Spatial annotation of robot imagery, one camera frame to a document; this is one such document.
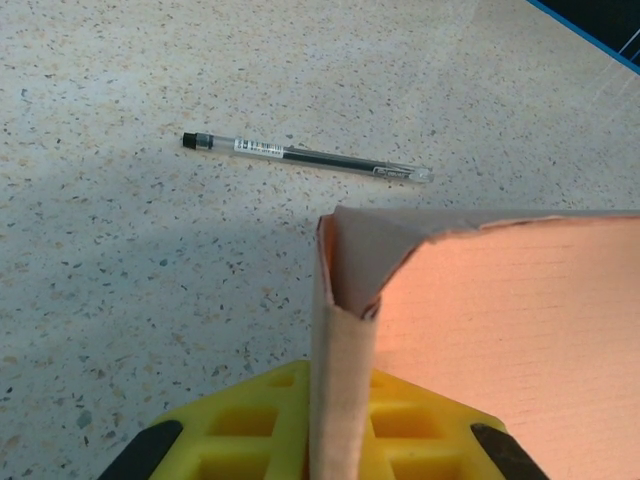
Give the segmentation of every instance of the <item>barcode label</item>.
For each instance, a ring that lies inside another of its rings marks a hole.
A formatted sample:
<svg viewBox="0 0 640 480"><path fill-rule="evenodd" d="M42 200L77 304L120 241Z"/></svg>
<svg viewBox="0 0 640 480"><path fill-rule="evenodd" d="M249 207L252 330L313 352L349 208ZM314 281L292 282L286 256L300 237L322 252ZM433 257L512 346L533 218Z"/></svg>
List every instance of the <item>barcode label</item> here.
<svg viewBox="0 0 640 480"><path fill-rule="evenodd" d="M275 143L255 142L253 140L245 140L236 138L233 149L240 153L249 153L251 155L262 155L265 157L282 158L284 156L284 147Z"/></svg>

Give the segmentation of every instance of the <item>folded cardboard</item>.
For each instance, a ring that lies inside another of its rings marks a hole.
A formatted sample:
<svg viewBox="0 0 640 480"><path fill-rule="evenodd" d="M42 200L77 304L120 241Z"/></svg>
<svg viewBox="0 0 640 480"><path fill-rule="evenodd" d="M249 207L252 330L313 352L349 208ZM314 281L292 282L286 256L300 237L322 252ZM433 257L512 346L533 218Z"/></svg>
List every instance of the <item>folded cardboard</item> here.
<svg viewBox="0 0 640 480"><path fill-rule="evenodd" d="M553 479L640 478L640 212L338 207L317 234L312 480L358 478L374 367Z"/></svg>

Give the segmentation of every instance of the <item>pen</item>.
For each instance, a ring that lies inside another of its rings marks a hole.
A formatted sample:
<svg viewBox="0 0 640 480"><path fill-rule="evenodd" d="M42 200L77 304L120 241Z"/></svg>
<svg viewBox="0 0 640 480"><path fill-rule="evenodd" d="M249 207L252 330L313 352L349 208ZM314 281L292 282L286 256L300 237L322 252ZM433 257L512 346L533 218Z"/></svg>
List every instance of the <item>pen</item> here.
<svg viewBox="0 0 640 480"><path fill-rule="evenodd" d="M286 163L312 165L319 168L360 173L373 177L410 180L418 183L433 181L433 174L426 168L391 162L376 162L362 158L314 152L273 143L230 138L207 133L187 133L182 136L182 145L194 150L214 150L231 155L244 155L279 160Z"/></svg>

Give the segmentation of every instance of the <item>terrazzo surface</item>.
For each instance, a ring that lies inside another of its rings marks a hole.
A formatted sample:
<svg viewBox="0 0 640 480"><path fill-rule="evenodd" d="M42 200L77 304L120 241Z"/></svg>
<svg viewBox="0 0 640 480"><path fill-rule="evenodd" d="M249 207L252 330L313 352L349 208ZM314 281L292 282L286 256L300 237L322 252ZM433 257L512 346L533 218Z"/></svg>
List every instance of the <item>terrazzo surface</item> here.
<svg viewBox="0 0 640 480"><path fill-rule="evenodd" d="M640 208L640 78L525 1L6 0L0 72L3 480L96 478L164 411L305 357L338 203Z"/></svg>

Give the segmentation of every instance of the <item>blue edge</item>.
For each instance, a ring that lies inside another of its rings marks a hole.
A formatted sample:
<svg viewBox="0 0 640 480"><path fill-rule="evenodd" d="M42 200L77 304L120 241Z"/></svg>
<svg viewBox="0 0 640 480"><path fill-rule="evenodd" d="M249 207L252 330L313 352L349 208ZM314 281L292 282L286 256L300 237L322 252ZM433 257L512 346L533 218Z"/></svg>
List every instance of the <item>blue edge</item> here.
<svg viewBox="0 0 640 480"><path fill-rule="evenodd" d="M582 38L584 38L586 41L592 43L593 45L595 45L596 47L598 47L600 50L602 50L603 52L607 53L608 55L612 56L613 58L615 58L617 61L619 61L621 64L623 64L625 67L629 68L631 71L636 72L638 75L640 75L640 66L634 64L631 62L631 60L629 60L628 58L623 57L622 55L620 55L618 52L616 52L615 50L613 50L610 47L607 47L604 43L602 43L600 40L592 37L591 35L589 35L587 32L585 32L584 30L576 27L573 23L567 21L566 18L564 18L561 15L558 15L556 12L554 12L553 10L551 10L549 7L547 7L545 4L540 3L538 0L527 0L531 5L534 5L535 7L538 7L540 10L542 10L544 13L546 13L547 15L550 15L551 17L555 18L558 22L560 22L562 25L564 25L565 27L567 27L570 30L573 30L575 33L577 33L578 35L580 35Z"/></svg>

